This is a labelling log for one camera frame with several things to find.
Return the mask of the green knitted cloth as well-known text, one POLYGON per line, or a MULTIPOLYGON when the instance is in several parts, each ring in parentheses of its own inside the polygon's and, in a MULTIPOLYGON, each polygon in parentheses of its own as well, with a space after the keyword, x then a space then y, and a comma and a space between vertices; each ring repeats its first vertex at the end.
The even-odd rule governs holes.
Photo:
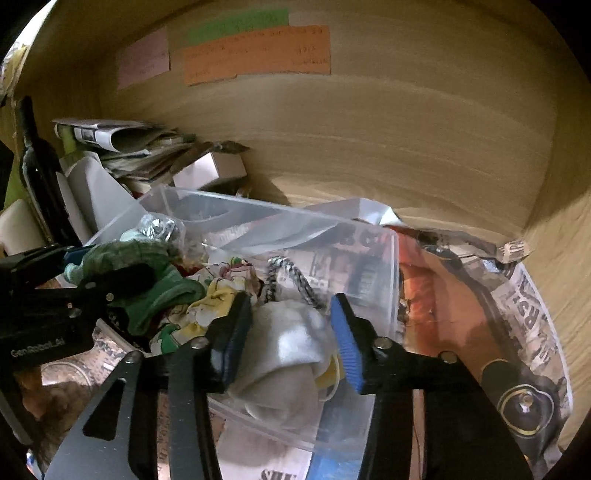
POLYGON ((93 246, 78 264, 67 263, 63 275, 79 288, 94 283, 97 317, 113 315, 130 336, 147 334, 165 310, 205 295, 203 286, 181 275, 165 244, 152 240, 93 246))

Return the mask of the clear plastic storage box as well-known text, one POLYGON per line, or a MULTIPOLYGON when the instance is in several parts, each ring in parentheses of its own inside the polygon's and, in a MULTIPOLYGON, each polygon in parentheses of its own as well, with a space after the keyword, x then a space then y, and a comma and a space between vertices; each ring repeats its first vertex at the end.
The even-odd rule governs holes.
MULTIPOLYGON (((329 301, 346 294, 356 315, 373 322, 382 336, 399 339, 398 239, 380 226, 386 209, 349 199, 297 209, 228 195, 159 186, 133 201, 90 239, 103 244, 140 224, 146 214, 175 222, 178 247, 187 259, 219 263, 236 256, 266 279, 270 259, 284 257, 304 277, 297 281, 281 266, 276 301, 304 300, 304 287, 329 312, 329 301)), ((335 458, 360 456, 368 437, 374 401, 345 383, 335 398, 318 404, 314 417, 290 429, 256 420, 226 394, 209 398, 211 412, 271 439, 335 458)))

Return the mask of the crinkled silver plastic bag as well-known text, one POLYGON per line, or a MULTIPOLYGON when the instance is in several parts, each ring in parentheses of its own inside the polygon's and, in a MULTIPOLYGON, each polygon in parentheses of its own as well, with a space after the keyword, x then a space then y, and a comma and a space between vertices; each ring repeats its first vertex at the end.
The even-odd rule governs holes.
POLYGON ((146 213, 137 223, 135 230, 141 237, 160 242, 176 254, 180 254, 184 247, 184 225, 167 215, 146 213))

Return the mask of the floral patterned cloth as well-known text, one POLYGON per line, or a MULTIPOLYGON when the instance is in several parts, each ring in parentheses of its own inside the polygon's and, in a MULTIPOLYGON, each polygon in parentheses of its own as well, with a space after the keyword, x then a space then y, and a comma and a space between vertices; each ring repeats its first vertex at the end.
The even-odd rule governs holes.
POLYGON ((239 257, 208 264, 188 279, 204 287, 204 297, 178 304, 166 313, 149 342, 149 352, 153 355, 172 353, 191 339, 204 336, 213 320, 228 315, 240 292, 249 296, 252 306, 256 305, 263 287, 256 269, 239 257))

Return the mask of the white sock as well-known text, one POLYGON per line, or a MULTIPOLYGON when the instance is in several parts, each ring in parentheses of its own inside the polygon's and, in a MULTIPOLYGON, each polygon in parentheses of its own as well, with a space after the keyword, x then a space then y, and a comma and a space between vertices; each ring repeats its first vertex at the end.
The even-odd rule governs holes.
POLYGON ((333 354, 335 337, 318 310, 297 300, 266 303, 253 313, 228 395, 256 420, 300 430, 322 404, 315 379, 333 354))

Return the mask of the yellow sponge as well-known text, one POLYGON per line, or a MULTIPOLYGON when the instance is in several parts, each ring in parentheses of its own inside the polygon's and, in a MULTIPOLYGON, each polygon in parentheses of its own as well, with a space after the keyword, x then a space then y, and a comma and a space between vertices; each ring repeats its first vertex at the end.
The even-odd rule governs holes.
POLYGON ((344 373, 342 373, 341 357, 339 354, 333 354, 328 369, 315 379, 315 385, 318 388, 318 401, 325 403, 334 398, 342 377, 344 377, 344 373))

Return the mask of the black strap headband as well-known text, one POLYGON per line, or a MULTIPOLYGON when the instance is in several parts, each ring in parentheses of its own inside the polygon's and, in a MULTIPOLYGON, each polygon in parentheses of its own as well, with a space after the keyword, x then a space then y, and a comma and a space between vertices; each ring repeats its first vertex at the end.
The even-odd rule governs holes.
POLYGON ((266 286, 263 289, 264 302, 274 302, 280 298, 280 291, 297 291, 305 304, 317 310, 325 308, 325 303, 301 269, 286 256, 273 256, 266 261, 266 286))

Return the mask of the white plastic sheet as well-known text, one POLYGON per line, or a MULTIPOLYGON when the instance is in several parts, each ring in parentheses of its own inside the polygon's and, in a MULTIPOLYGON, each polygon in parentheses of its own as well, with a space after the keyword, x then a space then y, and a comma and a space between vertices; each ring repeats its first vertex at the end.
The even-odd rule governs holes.
POLYGON ((68 220, 83 245, 118 240, 146 214, 93 152, 84 152, 66 174, 56 176, 68 220))

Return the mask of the dark wine bottle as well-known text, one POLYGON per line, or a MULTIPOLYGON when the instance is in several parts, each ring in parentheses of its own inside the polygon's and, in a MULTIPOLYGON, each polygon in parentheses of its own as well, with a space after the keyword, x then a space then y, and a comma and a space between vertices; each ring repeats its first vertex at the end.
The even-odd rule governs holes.
POLYGON ((59 158, 52 145, 39 135, 30 96, 21 99, 17 112, 24 143, 20 175, 42 226, 53 243, 79 246, 58 182, 57 174, 62 172, 59 158))

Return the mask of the stack of newspapers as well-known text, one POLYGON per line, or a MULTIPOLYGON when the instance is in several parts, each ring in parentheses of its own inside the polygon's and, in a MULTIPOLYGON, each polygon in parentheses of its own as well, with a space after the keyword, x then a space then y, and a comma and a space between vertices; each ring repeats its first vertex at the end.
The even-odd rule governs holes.
POLYGON ((239 155, 249 150, 235 141, 201 142, 192 134, 138 121, 65 118, 53 123, 63 144, 64 174, 89 158, 130 189, 170 184, 173 175, 207 154, 239 155))

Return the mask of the small white cardboard box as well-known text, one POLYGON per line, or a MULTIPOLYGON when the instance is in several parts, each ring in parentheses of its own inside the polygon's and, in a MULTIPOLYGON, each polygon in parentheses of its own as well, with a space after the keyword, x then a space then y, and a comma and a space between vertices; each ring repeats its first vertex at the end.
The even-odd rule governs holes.
POLYGON ((207 153, 172 176, 176 188, 202 190, 245 178, 239 154, 207 153))

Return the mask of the pink sticky note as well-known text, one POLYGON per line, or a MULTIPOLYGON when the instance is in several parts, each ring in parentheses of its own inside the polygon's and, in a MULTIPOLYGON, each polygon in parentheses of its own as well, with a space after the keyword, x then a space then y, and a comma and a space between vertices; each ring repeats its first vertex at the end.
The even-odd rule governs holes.
POLYGON ((117 89, 128 88, 169 71, 167 28, 161 27, 119 52, 117 89))

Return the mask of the green sticky note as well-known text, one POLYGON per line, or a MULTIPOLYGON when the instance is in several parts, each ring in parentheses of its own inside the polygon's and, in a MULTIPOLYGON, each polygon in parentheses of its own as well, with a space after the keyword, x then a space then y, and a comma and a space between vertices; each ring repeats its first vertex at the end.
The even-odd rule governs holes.
POLYGON ((253 9, 208 20, 187 32, 190 46, 199 45, 240 33, 290 25, 287 8, 253 9))

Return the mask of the orange sticky note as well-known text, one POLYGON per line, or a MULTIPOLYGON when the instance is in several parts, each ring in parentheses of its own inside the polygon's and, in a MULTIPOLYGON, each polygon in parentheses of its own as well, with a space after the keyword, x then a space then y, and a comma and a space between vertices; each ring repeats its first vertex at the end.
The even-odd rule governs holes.
POLYGON ((331 73, 327 25, 280 26, 223 37, 182 50, 187 86, 240 75, 331 73))

